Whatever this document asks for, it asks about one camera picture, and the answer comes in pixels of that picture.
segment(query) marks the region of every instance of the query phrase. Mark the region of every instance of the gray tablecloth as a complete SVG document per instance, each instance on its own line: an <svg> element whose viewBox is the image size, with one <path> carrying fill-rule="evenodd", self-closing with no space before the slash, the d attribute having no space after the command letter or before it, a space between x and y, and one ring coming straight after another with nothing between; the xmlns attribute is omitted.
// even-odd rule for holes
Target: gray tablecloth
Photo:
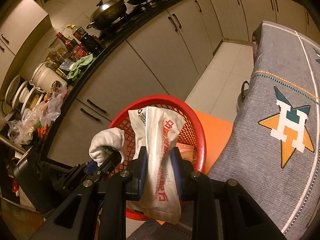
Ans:
<svg viewBox="0 0 320 240"><path fill-rule="evenodd" d="M320 196L320 46L264 21L248 95L209 177L234 178L287 239L307 229Z"/></svg>

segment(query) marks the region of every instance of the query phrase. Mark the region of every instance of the white stripe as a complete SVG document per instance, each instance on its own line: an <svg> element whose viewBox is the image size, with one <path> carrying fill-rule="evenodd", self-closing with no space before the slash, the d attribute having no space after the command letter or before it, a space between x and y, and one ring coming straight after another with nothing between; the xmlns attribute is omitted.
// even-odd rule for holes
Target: white stripe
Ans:
<svg viewBox="0 0 320 240"><path fill-rule="evenodd" d="M286 30L286 29L281 28L281 27L278 27L278 26L274 26L274 25L269 24L269 23L263 23L262 25L271 26L271 27L277 28L277 29L279 29L279 30L283 30L283 31L285 31L285 32L291 33L291 34L292 34L292 35L294 35L294 36L299 36L301 39L303 39L304 41L306 41L306 42L310 43L312 46L314 46L314 47L316 47L317 49L319 49L319 50L320 50L320 48L319 48L316 44L314 44L314 43L312 43L311 41L307 40L306 38L304 38L304 37L302 37L302 36L298 35L298 33L297 33L297 32L296 32L296 33L294 33L294 32L292 32L292 31Z"/></svg>
<svg viewBox="0 0 320 240"><path fill-rule="evenodd" d="M308 66L309 66L309 69L310 69L310 74L311 74L311 78L312 78L312 81L313 81L313 85L315 87L315 94L316 94L316 101L317 103L319 103L318 101L318 90L317 90L317 86L316 86L316 81L315 81L315 78L313 76L313 72L312 72L312 69L311 69L311 66L310 66L310 62L309 62L309 59L308 59L308 56L307 56L307 53L306 53L306 50L303 46L303 43L302 43L302 40L300 39L300 36L298 35L297 31L295 31L296 34L297 34L297 37L299 38L299 41L301 43L301 46L303 48L303 51L304 51L304 55L306 56L306 60L308 62ZM316 169L316 166L317 166L317 161L318 161L318 146L319 146L319 105L316 104L316 108L317 108L317 139L316 139L316 150L315 150L315 159L313 161L313 166L312 166L312 170L310 172L310 176L309 176L309 179L308 179L308 182L307 182L307 185L300 197L300 200L298 201L297 205L296 205L296 208L294 209L294 211L292 212L292 215L290 216L290 218L288 219L287 223L284 225L284 227L282 228L281 232L284 233L284 231L286 230L286 228L290 225L290 223L292 222L292 220L294 219L294 216L295 214L298 212L302 202L303 202L303 199L305 198L306 194L307 194L307 191L310 187L310 184L313 180L313 177L314 177L314 172L315 172L315 169Z"/></svg>

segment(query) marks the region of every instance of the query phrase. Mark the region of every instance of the gas stove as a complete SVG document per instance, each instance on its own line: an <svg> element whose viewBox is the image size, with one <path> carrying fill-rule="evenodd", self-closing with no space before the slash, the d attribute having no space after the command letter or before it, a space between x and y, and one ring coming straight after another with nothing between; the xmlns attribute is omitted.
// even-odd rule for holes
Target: gas stove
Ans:
<svg viewBox="0 0 320 240"><path fill-rule="evenodd" d="M144 13L147 13L168 1L170 0L149 0L135 6L130 13L122 15L118 20L114 21L111 25L108 25L103 30L101 30L102 34L99 39L102 40L102 42L109 40L110 38L119 34L125 28L125 26L129 25L132 22L135 22Z"/></svg>

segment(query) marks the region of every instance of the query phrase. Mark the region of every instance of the orange mat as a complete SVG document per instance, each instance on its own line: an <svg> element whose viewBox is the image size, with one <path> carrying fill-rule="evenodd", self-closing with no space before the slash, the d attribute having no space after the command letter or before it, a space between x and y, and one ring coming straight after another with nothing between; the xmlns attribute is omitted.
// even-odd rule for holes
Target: orange mat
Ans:
<svg viewBox="0 0 320 240"><path fill-rule="evenodd" d="M204 166L204 174L207 174L226 146L233 123L198 111L195 113L202 124L207 143L207 157Z"/></svg>

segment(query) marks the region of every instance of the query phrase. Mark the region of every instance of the white wall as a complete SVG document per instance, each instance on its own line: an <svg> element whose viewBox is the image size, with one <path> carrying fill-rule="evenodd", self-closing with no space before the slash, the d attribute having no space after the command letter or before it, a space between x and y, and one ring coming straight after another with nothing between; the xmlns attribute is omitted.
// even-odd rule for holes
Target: white wall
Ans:
<svg viewBox="0 0 320 240"><path fill-rule="evenodd" d="M66 28L68 24L75 24L85 28L90 23L90 16L97 9L96 4L98 2L99 0L50 0L46 2L43 8L50 15L52 28L38 42L23 64L19 74L29 80L36 67L41 62L44 62L49 51L63 46L61 42L55 48L48 48L56 39L56 34L61 32L65 36L70 35L73 37L72 30ZM127 3L126 5L127 12L130 12L133 9L132 5ZM95 36L100 35L100 31L94 28L88 29L87 32Z"/></svg>

